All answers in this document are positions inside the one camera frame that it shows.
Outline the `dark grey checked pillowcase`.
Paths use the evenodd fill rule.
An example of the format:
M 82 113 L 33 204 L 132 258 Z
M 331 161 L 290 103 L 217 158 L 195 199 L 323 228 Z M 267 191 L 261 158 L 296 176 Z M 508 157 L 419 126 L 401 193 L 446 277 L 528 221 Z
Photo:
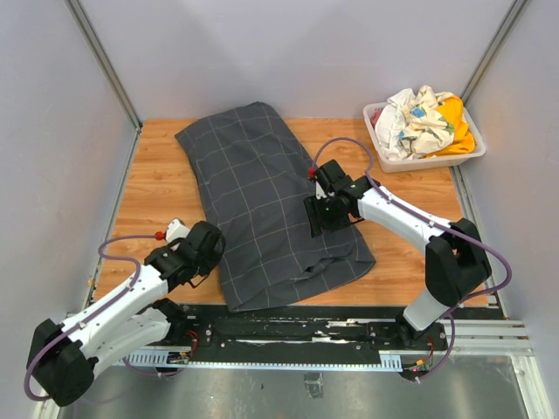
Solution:
M 178 134 L 205 218 L 224 234 L 219 284 L 228 309 L 287 306 L 349 284 L 376 260 L 355 227 L 312 237 L 304 206 L 312 159 L 263 102 L 199 119 Z

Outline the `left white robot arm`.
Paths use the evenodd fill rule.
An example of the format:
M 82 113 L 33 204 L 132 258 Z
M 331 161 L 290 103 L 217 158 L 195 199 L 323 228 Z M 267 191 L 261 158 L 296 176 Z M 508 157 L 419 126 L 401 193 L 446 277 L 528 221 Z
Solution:
M 46 319 L 35 328 L 24 376 L 29 399 L 65 407 L 135 350 L 185 338 L 197 346 L 185 311 L 167 295 L 178 286 L 200 286 L 224 255 L 225 237 L 211 223 L 188 227 L 178 218 L 151 237 L 163 245 L 142 262 L 129 258 L 133 273 L 110 293 L 59 323 Z

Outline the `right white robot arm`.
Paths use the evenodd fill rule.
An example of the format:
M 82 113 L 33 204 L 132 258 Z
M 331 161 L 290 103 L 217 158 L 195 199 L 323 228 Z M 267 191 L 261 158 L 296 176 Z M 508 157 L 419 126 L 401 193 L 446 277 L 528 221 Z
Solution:
M 470 220 L 453 223 L 422 211 L 368 175 L 351 179 L 335 160 L 310 168 L 309 179 L 315 192 L 304 205 L 312 237 L 370 221 L 424 255 L 425 289 L 397 316 L 393 338 L 402 347 L 419 347 L 433 323 L 491 276 L 486 250 Z

